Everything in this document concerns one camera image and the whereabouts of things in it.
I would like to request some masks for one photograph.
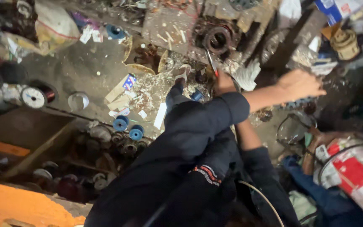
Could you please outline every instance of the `wire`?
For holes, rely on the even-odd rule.
[[[273,209],[275,215],[277,216],[278,221],[280,222],[281,227],[284,227],[284,224],[282,223],[282,220],[281,220],[280,216],[278,215],[277,211],[275,210],[275,208],[273,207],[273,205],[270,203],[270,201],[268,201],[268,199],[265,197],[265,195],[263,193],[261,193],[261,191],[259,191],[253,185],[251,185],[251,184],[249,184],[249,183],[247,183],[245,181],[238,181],[238,182],[241,183],[241,184],[244,184],[244,185],[248,186],[249,188],[252,188],[256,192],[258,192],[265,199],[265,201],[270,205],[271,209]]]
[[[328,165],[329,163],[331,163],[331,162],[333,161],[333,159],[334,159],[335,157],[337,157],[337,155],[342,154],[343,152],[346,152],[346,151],[348,151],[349,149],[352,149],[352,148],[355,148],[355,147],[361,147],[361,146],[363,146],[363,143],[355,144],[355,145],[352,145],[352,146],[346,147],[346,148],[342,149],[341,151],[339,151],[339,152],[335,153],[334,155],[330,156],[330,158],[328,158],[328,159],[326,160],[326,162],[324,163],[324,165],[323,165],[323,166],[322,166],[322,168],[320,169],[319,175],[317,176],[317,179],[318,179],[319,183],[321,184],[321,175],[322,175],[322,173],[324,172],[324,170],[326,169],[327,165]]]

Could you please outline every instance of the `person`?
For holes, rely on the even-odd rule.
[[[200,103],[183,96],[191,66],[181,70],[166,97],[164,133],[102,192],[85,226],[225,226],[234,210],[250,226],[280,226],[279,217],[285,226],[300,226],[248,116],[267,106],[325,95],[320,81],[293,70],[273,86],[238,93],[232,79],[219,71],[218,97]],[[259,193],[239,182],[262,192],[278,217]]]

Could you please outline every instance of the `red and white package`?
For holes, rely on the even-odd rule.
[[[363,144],[358,139],[336,139],[327,148],[329,156],[345,147]],[[331,162],[341,179],[343,189],[363,209],[363,146],[354,147],[337,155]]]

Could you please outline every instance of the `dirty floor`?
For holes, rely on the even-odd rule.
[[[117,40],[104,39],[103,43],[89,41],[86,45],[78,42],[59,51],[54,56],[43,57],[38,54],[30,54],[23,59],[21,64],[27,68],[30,80],[43,81],[55,87],[58,98],[50,106],[70,111],[68,97],[75,92],[85,92],[89,97],[89,105],[84,110],[74,113],[112,124],[113,117],[108,115],[110,110],[104,103],[104,98],[128,73],[122,63],[123,58],[124,46],[118,44]],[[332,116],[330,112],[339,115],[334,110],[344,109],[346,105],[350,104],[357,90],[361,74],[356,74],[353,81],[334,74],[329,75],[325,79],[325,89],[327,89],[328,95],[319,99],[315,116],[322,117],[324,121],[330,121],[330,124],[334,126],[341,124],[344,126],[343,130],[358,127],[352,123],[333,120],[337,117],[340,118],[340,116]],[[153,121],[159,105],[164,102],[172,83],[173,78],[168,76],[137,75],[137,83],[134,88],[139,91],[137,95],[150,93],[152,100],[147,105],[136,106],[135,109],[131,110],[128,117],[132,121],[136,121],[133,124],[140,124],[144,127],[147,137],[155,139],[164,129],[163,125],[160,130],[155,128]],[[144,89],[146,84],[153,86],[150,86],[150,89]],[[201,86],[200,89],[204,89],[203,92],[208,93],[205,86]],[[194,84],[185,88],[184,95],[188,96],[187,93],[192,92],[194,92]],[[148,115],[145,119],[138,115],[141,109]],[[276,163],[277,158],[284,150],[284,147],[276,142],[277,128],[290,111],[274,108],[272,112],[273,117],[268,122],[261,122],[256,114],[251,115],[250,119],[263,144],[269,148],[270,158],[273,163]],[[294,122],[287,122],[285,125],[287,128],[296,126]]]

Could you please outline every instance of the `black jacket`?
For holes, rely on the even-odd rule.
[[[166,131],[103,191],[85,226],[225,226],[237,201],[279,226],[265,200],[237,179],[258,188],[285,226],[300,226],[267,149],[237,147],[229,126],[248,115],[249,104],[236,92],[176,106],[164,120]]]

